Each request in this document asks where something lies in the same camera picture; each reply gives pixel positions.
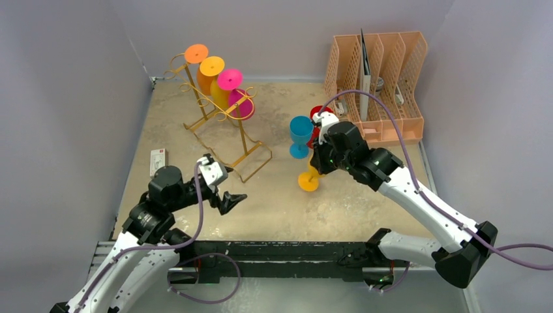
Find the magenta wine glass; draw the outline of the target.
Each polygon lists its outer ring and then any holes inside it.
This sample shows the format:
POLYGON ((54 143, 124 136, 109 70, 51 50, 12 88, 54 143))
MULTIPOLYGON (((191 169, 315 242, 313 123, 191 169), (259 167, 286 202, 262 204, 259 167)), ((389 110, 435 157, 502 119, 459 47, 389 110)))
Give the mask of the magenta wine glass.
POLYGON ((242 82, 243 74, 240 70, 235 68, 223 70, 217 78, 217 87, 222 96, 218 106, 231 117, 247 120, 254 115, 255 107, 252 97, 246 90, 240 88, 242 82))

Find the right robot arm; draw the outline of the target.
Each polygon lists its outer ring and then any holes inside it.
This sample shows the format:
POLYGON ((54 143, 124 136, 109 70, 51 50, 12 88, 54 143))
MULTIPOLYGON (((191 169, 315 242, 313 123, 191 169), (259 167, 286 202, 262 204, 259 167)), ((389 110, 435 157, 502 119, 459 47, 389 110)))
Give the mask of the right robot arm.
POLYGON ((370 148, 351 122, 317 124, 310 165, 320 174, 348 172, 355 181, 393 200, 432 235, 427 239, 378 230, 368 241, 370 263, 402 260, 435 269, 451 285, 467 288, 491 255, 498 229, 489 221, 464 216, 417 179, 385 148, 370 148))

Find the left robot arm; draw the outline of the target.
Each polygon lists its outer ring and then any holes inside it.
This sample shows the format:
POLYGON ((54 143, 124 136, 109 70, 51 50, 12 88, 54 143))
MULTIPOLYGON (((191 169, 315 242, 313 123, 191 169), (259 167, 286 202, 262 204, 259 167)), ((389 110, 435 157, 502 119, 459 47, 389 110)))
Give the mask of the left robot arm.
POLYGON ((225 215, 245 194, 220 195, 218 186, 233 168, 204 154, 185 181, 176 166, 165 165, 152 176, 148 189, 129 212, 112 249, 87 281, 67 302, 56 303, 52 312, 129 312, 151 284, 172 267, 194 260, 193 242, 203 225, 203 203, 225 215), (175 228, 174 212, 197 205, 199 228, 192 236, 175 228))

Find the blue wine glass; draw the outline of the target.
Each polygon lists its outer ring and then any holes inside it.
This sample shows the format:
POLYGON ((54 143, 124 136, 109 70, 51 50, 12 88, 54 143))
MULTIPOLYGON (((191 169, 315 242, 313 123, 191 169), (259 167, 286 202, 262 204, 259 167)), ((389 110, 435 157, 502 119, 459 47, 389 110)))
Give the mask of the blue wine glass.
POLYGON ((289 128, 293 142, 289 149, 290 155, 296 159, 306 158, 309 154, 307 143, 312 137, 314 125, 309 117, 298 115, 290 121, 289 128))

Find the red wine glass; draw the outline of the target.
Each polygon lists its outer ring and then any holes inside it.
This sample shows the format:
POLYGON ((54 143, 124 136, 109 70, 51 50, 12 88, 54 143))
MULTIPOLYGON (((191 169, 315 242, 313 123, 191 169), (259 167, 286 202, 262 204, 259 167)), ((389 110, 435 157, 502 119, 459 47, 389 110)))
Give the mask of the red wine glass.
MULTIPOLYGON (((310 116, 312 117, 315 113, 318 113, 320 111, 320 109, 322 108, 322 106, 315 106, 311 109, 310 111, 310 116)), ((334 113, 334 111, 330 108, 330 107, 326 107, 324 109, 325 112, 329 112, 329 113, 334 113)), ((320 127, 318 126, 314 126, 314 130, 313 130, 313 133, 312 133, 312 136, 311 136, 311 139, 309 140, 309 142, 307 143, 307 146, 309 149, 313 149, 313 144, 315 142, 318 141, 318 138, 319 138, 319 135, 320 135, 320 127)))

